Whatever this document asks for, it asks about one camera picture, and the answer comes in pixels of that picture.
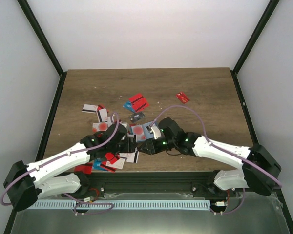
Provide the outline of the white magnetic stripe card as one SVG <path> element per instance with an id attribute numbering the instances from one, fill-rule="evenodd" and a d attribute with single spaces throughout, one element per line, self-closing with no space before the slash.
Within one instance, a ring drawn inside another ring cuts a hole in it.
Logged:
<path id="1" fill-rule="evenodd" d="M 127 154 L 126 161 L 127 161 L 128 163 L 137 163 L 137 161 L 138 161 L 138 157 L 139 157 L 139 152 L 136 150 L 136 151 L 133 152 L 133 153 L 128 153 L 128 154 Z"/>

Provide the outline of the teal card holder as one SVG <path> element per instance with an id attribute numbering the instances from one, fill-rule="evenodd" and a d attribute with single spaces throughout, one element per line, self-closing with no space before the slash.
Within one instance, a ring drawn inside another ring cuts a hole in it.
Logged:
<path id="1" fill-rule="evenodd" d="M 129 126 L 129 132 L 131 135 L 136 136 L 137 143 L 154 138 L 154 134 L 147 129 L 147 126 L 149 126 L 151 123 L 152 121 L 140 125 L 131 124 Z"/>

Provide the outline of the white card red circle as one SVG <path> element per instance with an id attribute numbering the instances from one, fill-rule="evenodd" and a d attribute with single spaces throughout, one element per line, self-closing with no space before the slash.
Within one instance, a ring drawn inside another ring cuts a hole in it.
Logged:
<path id="1" fill-rule="evenodd" d="M 146 139 L 142 125 L 134 125 L 131 129 L 132 133 L 136 136 L 137 142 L 141 142 Z"/>

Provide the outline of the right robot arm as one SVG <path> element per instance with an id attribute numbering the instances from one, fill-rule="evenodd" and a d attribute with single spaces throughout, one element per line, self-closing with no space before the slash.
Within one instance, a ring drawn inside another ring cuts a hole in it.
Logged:
<path id="1" fill-rule="evenodd" d="M 175 149 L 183 155 L 209 158 L 233 167 L 230 171 L 215 172 L 212 181 L 207 184 L 208 193 L 212 196 L 219 196 L 225 190 L 242 188 L 270 196 L 277 186 L 281 166 L 260 144 L 234 146 L 210 140 L 199 133 L 185 132 L 169 117 L 146 128 L 153 137 L 139 146 L 140 152 L 155 155 Z"/>

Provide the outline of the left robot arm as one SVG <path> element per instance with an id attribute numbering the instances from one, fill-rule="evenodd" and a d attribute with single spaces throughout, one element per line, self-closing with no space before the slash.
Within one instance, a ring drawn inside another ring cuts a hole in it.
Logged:
<path id="1" fill-rule="evenodd" d="M 38 199 L 63 193 L 84 197 L 90 191 L 89 180 L 83 172 L 61 174 L 73 167 L 96 159 L 112 162 L 121 153 L 137 149 L 134 136 L 121 124 L 112 124 L 106 131 L 87 135 L 69 149 L 47 159 L 25 164 L 14 163 L 3 183 L 4 194 L 17 212 L 25 210 Z"/>

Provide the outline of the red card in pile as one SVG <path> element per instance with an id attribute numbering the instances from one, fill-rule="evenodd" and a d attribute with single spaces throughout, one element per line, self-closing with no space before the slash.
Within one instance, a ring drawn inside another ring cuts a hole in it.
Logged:
<path id="1" fill-rule="evenodd" d="M 111 164 L 116 163 L 116 162 L 120 159 L 119 155 L 118 155 L 118 154 L 114 154 L 114 153 L 107 153 L 107 154 L 105 155 L 105 158 L 106 158 L 106 160 L 109 161 Z"/>

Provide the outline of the blue card bottom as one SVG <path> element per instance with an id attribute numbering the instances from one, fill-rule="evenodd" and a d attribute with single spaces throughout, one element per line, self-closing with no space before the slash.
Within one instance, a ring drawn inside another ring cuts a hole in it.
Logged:
<path id="1" fill-rule="evenodd" d="M 101 161 L 98 161 L 98 160 L 93 161 L 92 169 L 93 170 L 105 171 L 105 169 L 103 167 L 101 167 Z"/>

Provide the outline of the blue card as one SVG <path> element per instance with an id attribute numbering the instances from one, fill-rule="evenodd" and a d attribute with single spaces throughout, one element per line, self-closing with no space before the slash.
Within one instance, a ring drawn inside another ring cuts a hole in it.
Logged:
<path id="1" fill-rule="evenodd" d="M 92 169 L 93 170 L 105 171 L 105 169 L 103 167 L 101 167 L 101 161 L 98 161 L 98 160 L 93 161 Z"/>
<path id="2" fill-rule="evenodd" d="M 123 107 L 124 107 L 126 110 L 131 111 L 132 113 L 135 112 L 134 109 L 132 108 L 132 105 L 131 105 L 131 102 L 130 102 L 130 101 L 127 101 L 127 102 L 123 105 Z"/>

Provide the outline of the blue card top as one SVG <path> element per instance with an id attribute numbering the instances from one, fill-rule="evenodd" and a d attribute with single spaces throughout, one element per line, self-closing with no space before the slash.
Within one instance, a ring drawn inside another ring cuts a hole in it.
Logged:
<path id="1" fill-rule="evenodd" d="M 132 113 L 135 112 L 134 109 L 132 108 L 132 105 L 131 105 L 131 102 L 130 102 L 130 101 L 127 101 L 127 102 L 123 105 L 123 107 L 124 107 L 126 110 L 131 111 Z"/>

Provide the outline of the red magnetic stripe card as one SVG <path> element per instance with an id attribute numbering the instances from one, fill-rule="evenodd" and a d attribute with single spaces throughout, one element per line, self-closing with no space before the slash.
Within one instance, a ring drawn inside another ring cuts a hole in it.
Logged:
<path id="1" fill-rule="evenodd" d="M 145 108 L 149 107 L 149 102 L 141 93 L 137 93 L 131 96 L 128 100 L 131 103 L 131 107 L 135 112 L 141 112 Z"/>

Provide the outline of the dark red striped card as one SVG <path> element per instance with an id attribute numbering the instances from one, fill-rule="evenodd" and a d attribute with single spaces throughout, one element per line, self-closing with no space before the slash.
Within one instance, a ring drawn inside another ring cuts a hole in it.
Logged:
<path id="1" fill-rule="evenodd" d="M 92 172 L 92 164 L 87 163 L 87 164 L 78 165 L 74 168 L 74 172 L 83 172 L 84 174 L 89 175 Z"/>

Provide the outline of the white striped card left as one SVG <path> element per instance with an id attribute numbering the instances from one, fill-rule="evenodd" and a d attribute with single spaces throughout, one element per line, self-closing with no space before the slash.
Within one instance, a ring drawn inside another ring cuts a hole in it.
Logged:
<path id="1" fill-rule="evenodd" d="M 90 105 L 90 104 L 85 104 L 82 108 L 82 112 L 85 113 L 96 113 L 98 110 L 97 105 Z"/>

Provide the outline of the red card far right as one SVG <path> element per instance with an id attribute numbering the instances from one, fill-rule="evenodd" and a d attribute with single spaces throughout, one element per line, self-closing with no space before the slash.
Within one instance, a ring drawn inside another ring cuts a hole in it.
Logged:
<path id="1" fill-rule="evenodd" d="M 178 92 L 176 97 L 183 103 L 186 104 L 190 101 L 190 99 L 185 95 L 184 92 Z"/>

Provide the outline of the light blue slotted rail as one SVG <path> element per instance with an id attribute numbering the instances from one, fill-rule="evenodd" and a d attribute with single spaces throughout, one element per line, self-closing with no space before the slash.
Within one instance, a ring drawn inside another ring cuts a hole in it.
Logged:
<path id="1" fill-rule="evenodd" d="M 209 200 L 111 200 L 115 210 L 209 210 Z M 74 200 L 38 200 L 30 209 L 74 209 Z"/>

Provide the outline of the black aluminium frame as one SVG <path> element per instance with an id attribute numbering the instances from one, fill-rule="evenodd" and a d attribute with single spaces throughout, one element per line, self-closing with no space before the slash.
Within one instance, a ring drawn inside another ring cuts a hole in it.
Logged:
<path id="1" fill-rule="evenodd" d="M 38 154 L 36 157 L 36 161 L 42 160 L 42 155 L 45 152 L 47 141 L 49 139 L 51 127 L 53 125 L 54 117 L 56 114 L 56 110 L 58 108 L 58 103 L 60 100 L 60 96 L 62 94 L 64 81 L 66 79 L 67 73 L 63 71 L 61 68 L 47 38 L 44 35 L 43 30 L 41 29 L 29 3 L 25 0 L 19 1 L 19 5 L 24 12 L 25 16 L 27 17 L 29 23 L 31 24 L 32 28 L 34 29 L 38 39 L 40 40 L 42 46 L 44 47 L 46 53 L 48 54 L 51 62 L 53 63 L 56 71 L 60 75 L 59 84 L 56 90 L 55 97 L 53 99 L 53 103 L 51 106 L 51 110 L 48 116 L 48 120 L 44 129 L 44 133 L 42 136 L 42 140 L 39 146 Z M 246 47 L 244 48 L 237 64 L 235 65 L 234 69 L 231 70 L 231 76 L 239 97 L 239 101 L 248 125 L 248 129 L 254 144 L 259 144 L 258 139 L 251 121 L 250 114 L 248 112 L 247 106 L 245 104 L 245 99 L 243 93 L 241 91 L 241 87 L 237 78 L 238 72 L 241 70 L 244 62 L 246 61 L 247 57 L 249 56 L 251 50 L 253 49 L 255 43 L 257 42 L 258 38 L 260 37 L 263 29 L 265 28 L 267 22 L 269 21 L 270 17 L 272 16 L 274 10 L 278 5 L 278 1 L 271 0 L 265 11 L 263 12 L 257 26 L 255 27 Z M 205 186 L 207 191 L 210 193 L 211 200 L 217 200 L 225 194 L 225 191 L 219 190 L 216 188 L 213 183 L 212 179 L 214 177 L 215 171 L 209 172 L 189 172 L 189 173 L 178 173 L 178 172 L 155 172 L 155 173 L 122 173 L 118 175 L 104 175 L 99 173 L 98 175 L 87 175 L 89 180 L 89 188 L 86 193 L 90 190 L 91 185 L 98 185 L 100 182 L 104 183 L 103 188 L 112 188 L 117 190 L 121 193 L 124 192 L 132 192 L 138 193 L 142 191 L 146 192 L 174 192 L 175 189 L 173 188 L 173 184 L 176 184 L 176 190 L 181 190 L 186 184 L 193 182 L 194 184 L 200 184 L 201 186 Z M 68 172 L 65 171 L 61 174 L 62 176 L 68 175 Z M 277 186 L 273 189 L 273 191 L 277 191 L 278 193 L 281 191 L 281 184 L 277 178 L 276 180 Z M 81 196 L 75 196 L 74 194 L 69 194 L 69 197 L 76 202 L 79 202 L 79 198 Z"/>

